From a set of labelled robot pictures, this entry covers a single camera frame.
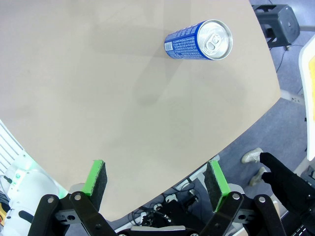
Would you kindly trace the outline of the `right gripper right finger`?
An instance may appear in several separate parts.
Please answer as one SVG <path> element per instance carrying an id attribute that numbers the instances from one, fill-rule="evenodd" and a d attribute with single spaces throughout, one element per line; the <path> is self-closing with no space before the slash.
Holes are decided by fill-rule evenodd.
<path id="1" fill-rule="evenodd" d="M 213 216 L 200 232 L 201 236 L 224 236 L 232 223 L 240 223 L 250 236 L 284 236 L 284 227 L 273 201 L 261 194 L 253 199 L 232 191 L 216 160 L 207 162 L 204 182 Z"/>

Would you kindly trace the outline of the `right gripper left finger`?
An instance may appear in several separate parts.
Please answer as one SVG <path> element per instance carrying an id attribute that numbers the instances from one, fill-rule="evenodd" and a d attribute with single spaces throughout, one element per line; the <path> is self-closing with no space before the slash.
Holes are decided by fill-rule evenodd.
<path id="1" fill-rule="evenodd" d="M 62 199 L 53 194 L 41 198 L 28 235 L 64 236 L 71 224 L 80 224 L 89 236 L 114 236 L 115 231 L 99 213 L 106 184 L 105 162 L 96 160 L 80 191 Z"/>

